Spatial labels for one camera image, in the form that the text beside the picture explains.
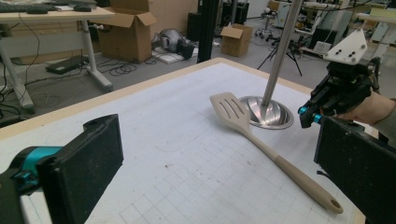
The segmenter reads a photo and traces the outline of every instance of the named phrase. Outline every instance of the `beige spatula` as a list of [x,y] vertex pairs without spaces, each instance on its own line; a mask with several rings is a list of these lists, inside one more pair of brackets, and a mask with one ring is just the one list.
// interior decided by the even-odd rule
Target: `beige spatula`
[[228,127],[237,130],[265,153],[280,169],[294,182],[323,207],[334,213],[343,213],[343,207],[335,198],[317,182],[304,174],[275,151],[254,136],[249,127],[250,115],[248,110],[230,92],[210,96],[210,101],[219,116],[219,119]]

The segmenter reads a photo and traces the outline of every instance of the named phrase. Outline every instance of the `desk leg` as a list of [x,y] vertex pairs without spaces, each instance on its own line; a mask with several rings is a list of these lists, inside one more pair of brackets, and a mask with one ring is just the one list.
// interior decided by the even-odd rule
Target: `desk leg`
[[389,48],[390,39],[393,37],[393,34],[396,31],[396,24],[388,23],[388,30],[385,32],[384,36],[382,36],[381,40],[378,43],[378,46],[373,53],[373,57],[379,57],[382,61],[382,56],[387,52]]
[[35,113],[35,108],[33,105],[33,101],[30,98],[29,93],[26,90],[26,87],[24,84],[21,83],[20,79],[18,78],[17,71],[15,71],[15,68],[11,62],[11,60],[8,57],[8,54],[6,51],[3,49],[2,46],[2,41],[0,37],[0,55],[3,59],[3,63],[5,67],[7,68],[9,72],[9,76],[11,77],[11,84],[12,87],[15,91],[15,94],[18,97],[18,100],[20,101],[20,105],[23,109],[27,110],[29,113]]
[[102,73],[100,73],[96,68],[96,61],[93,55],[93,48],[91,42],[90,30],[88,28],[87,21],[81,21],[83,33],[84,33],[84,43],[85,48],[88,50],[88,58],[90,59],[90,66],[88,68],[88,73],[91,74],[99,83],[105,88],[106,91],[113,91],[113,84],[105,78]]

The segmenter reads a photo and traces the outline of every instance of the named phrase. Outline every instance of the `spatula head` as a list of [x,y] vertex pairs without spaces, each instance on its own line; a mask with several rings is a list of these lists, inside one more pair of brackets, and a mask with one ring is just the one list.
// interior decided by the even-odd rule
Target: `spatula head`
[[232,93],[224,92],[209,98],[216,114],[224,124],[241,133],[250,132],[250,114]]

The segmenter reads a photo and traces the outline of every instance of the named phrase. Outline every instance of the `spatula handle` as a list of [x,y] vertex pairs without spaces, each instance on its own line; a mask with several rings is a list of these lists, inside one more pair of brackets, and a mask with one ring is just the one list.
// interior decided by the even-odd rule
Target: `spatula handle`
[[344,209],[340,203],[337,202],[337,200],[321,185],[319,185],[293,164],[286,161],[283,157],[279,156],[275,151],[265,145],[263,141],[254,136],[251,132],[243,132],[243,134],[320,205],[336,214],[341,214],[344,212]]
[[283,157],[277,156],[274,163],[279,166],[294,182],[305,190],[315,201],[320,203],[323,207],[331,210],[336,214],[344,212],[343,207],[337,200],[321,185],[299,170],[290,162],[286,161]]

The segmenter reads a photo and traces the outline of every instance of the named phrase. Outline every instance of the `desk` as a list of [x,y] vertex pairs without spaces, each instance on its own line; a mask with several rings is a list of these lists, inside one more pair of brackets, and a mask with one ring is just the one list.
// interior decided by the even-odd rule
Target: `desk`
[[[25,147],[63,146],[84,122],[117,113],[124,162],[87,223],[353,223],[352,202],[316,175],[318,125],[302,130],[296,121],[285,130],[251,129],[329,191],[344,207],[341,215],[323,209],[217,118],[210,95],[262,95],[267,78],[213,59],[0,129],[0,173]],[[274,99],[298,116],[309,92],[280,78]],[[50,223],[42,193],[23,201],[31,219]]]
[[29,15],[26,13],[0,13],[0,23],[32,23],[43,21],[81,21],[82,31],[77,33],[57,35],[32,35],[29,37],[0,37],[0,55],[9,72],[11,85],[20,100],[21,107],[34,112],[34,104],[27,92],[24,83],[18,78],[10,58],[30,56],[41,53],[53,53],[74,49],[87,49],[90,59],[88,70],[96,80],[107,90],[112,91],[113,85],[96,69],[93,49],[87,20],[106,19],[113,15],[112,12],[97,8],[92,12],[51,11],[45,15]]
[[372,57],[380,57],[381,59],[382,56],[384,55],[385,52],[387,52],[388,48],[389,48],[389,43],[390,40],[392,39],[393,34],[396,31],[396,20],[395,19],[391,19],[391,18],[383,18],[383,17],[375,17],[375,16],[371,16],[369,14],[365,14],[365,13],[358,13],[357,14],[358,18],[361,20],[365,20],[365,21],[382,21],[382,22],[386,22],[388,24],[388,30],[385,32],[384,36],[382,36],[381,40],[378,43],[378,46],[376,47]]

